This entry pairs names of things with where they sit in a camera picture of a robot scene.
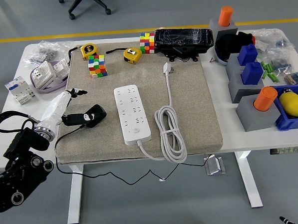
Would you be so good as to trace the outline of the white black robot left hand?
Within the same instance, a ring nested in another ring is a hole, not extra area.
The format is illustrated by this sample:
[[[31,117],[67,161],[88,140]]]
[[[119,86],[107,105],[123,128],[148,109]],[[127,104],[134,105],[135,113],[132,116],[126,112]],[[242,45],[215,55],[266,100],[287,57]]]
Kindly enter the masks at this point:
[[[37,127],[52,129],[58,126],[62,122],[62,116],[71,99],[84,94],[87,94],[87,91],[78,88],[72,88],[60,93],[50,102]]]

